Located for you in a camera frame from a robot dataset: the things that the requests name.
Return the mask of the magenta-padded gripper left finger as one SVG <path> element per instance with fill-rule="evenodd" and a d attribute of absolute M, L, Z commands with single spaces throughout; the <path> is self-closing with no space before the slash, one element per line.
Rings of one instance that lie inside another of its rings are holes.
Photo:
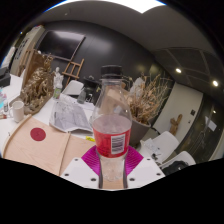
<path fill-rule="evenodd" d="M 84 188 L 100 188 L 100 159 L 96 147 L 90 148 L 81 158 L 75 157 L 61 177 Z"/>

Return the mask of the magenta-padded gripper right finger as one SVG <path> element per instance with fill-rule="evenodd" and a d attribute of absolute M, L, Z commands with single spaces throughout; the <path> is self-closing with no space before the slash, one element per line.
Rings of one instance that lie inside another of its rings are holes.
<path fill-rule="evenodd" d="M 125 189 L 140 188 L 163 177 L 164 173 L 151 157 L 144 157 L 129 147 L 124 162 Z"/>

